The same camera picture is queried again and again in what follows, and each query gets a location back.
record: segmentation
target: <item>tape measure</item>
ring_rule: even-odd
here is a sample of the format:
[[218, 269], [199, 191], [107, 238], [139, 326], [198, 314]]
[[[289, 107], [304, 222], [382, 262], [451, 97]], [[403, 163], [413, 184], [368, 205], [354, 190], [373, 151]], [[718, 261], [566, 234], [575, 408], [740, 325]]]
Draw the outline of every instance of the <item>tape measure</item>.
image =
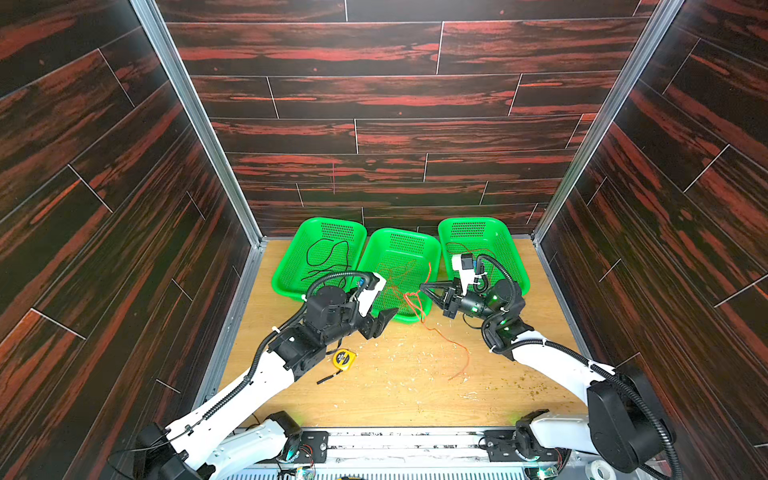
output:
[[333, 355], [333, 366], [342, 372], [345, 372], [352, 366], [356, 358], [356, 353], [350, 352], [348, 349], [339, 349], [339, 351]]
[[350, 366], [355, 362], [355, 359], [357, 358], [357, 354], [349, 351], [348, 349], [338, 349], [336, 353], [333, 354], [333, 358], [331, 362], [333, 363], [333, 366], [335, 366], [339, 371], [332, 375], [328, 375], [326, 378], [321, 379], [317, 385], [326, 382], [328, 380], [331, 380], [333, 377], [339, 375], [341, 372], [346, 372]]

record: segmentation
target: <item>orange wire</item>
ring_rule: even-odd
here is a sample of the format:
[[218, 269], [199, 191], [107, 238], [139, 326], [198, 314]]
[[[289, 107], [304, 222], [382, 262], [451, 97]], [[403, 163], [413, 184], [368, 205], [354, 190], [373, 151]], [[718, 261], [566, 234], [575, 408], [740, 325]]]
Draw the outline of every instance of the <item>orange wire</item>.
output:
[[[429, 273], [427, 273], [427, 280], [426, 281], [429, 281], [429, 277], [431, 277], [431, 276], [432, 276], [432, 263], [430, 262], [429, 263]], [[469, 359], [470, 359], [469, 349], [467, 347], [463, 346], [461, 343], [454, 342], [453, 340], [451, 340], [447, 336], [443, 335], [442, 332], [439, 329], [431, 328], [431, 327], [427, 326], [426, 321], [425, 321], [427, 315], [424, 313], [424, 308], [422, 306], [422, 299], [421, 299], [421, 297], [419, 297], [419, 293], [418, 292], [402, 293], [402, 292], [400, 292], [400, 290], [398, 290], [398, 288], [396, 286], [392, 286], [392, 289], [393, 290], [397, 290], [397, 292], [402, 295], [402, 298], [406, 301], [408, 306], [411, 307], [411, 310], [413, 310], [414, 315], [416, 315], [416, 317], [419, 319], [419, 322], [424, 326], [424, 328], [426, 328], [430, 332], [437, 332], [438, 335], [440, 335], [446, 342], [450, 342], [450, 343], [453, 343], [454, 345], [458, 345], [458, 346], [462, 347], [465, 352], [467, 352], [467, 363], [464, 364], [464, 368], [462, 368], [454, 376], [449, 378], [448, 381], [450, 382], [451, 380], [453, 380], [457, 376], [459, 376], [462, 373], [464, 373], [466, 371], [466, 369], [469, 367]], [[419, 302], [419, 306], [416, 306], [416, 304], [409, 298], [411, 296], [416, 298], [416, 300]]]

